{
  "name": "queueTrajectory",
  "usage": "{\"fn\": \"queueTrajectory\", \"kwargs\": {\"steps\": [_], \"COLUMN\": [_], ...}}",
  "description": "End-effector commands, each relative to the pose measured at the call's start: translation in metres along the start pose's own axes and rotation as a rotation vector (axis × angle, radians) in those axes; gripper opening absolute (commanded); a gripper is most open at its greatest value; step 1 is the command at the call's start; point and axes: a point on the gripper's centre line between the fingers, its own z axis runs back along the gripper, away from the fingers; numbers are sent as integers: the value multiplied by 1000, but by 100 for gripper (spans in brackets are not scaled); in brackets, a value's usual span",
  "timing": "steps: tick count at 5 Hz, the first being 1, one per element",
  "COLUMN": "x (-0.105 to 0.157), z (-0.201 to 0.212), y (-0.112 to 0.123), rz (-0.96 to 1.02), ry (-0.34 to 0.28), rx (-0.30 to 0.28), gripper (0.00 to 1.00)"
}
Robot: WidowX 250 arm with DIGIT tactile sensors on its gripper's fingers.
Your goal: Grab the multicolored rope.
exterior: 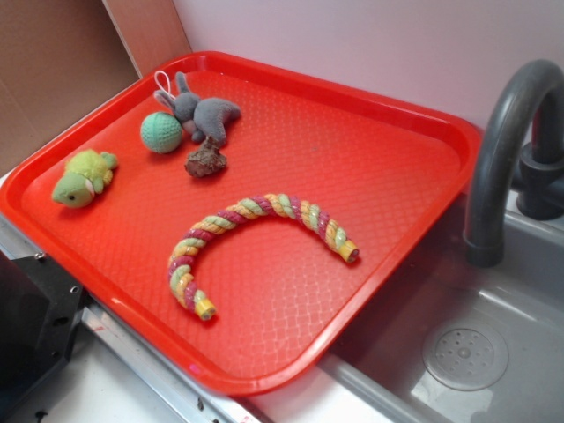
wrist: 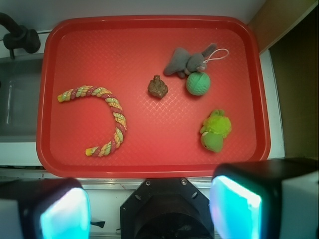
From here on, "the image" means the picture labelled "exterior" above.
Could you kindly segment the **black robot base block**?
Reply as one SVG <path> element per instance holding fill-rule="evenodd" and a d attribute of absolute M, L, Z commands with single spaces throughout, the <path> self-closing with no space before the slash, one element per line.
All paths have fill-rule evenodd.
<path fill-rule="evenodd" d="M 1 420 L 71 359 L 85 291 L 59 263 L 1 255 Z"/>

